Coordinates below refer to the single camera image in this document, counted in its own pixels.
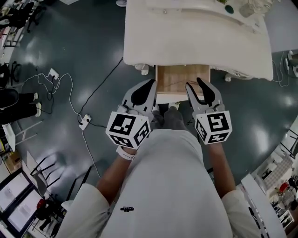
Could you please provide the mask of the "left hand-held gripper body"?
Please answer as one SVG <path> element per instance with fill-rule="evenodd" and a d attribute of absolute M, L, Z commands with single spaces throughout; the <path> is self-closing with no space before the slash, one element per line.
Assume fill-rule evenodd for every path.
<path fill-rule="evenodd" d="M 119 105 L 110 115 L 106 134 L 118 146 L 138 149 L 151 133 L 153 106 L 141 112 L 125 105 Z"/>

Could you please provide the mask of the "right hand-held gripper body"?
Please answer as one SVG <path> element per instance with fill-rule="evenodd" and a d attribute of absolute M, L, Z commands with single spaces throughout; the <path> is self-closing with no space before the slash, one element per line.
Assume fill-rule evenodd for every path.
<path fill-rule="evenodd" d="M 192 113 L 195 119 L 195 130 L 205 145 L 225 142 L 232 132 L 230 112 L 224 104 L 211 107 L 194 103 Z"/>

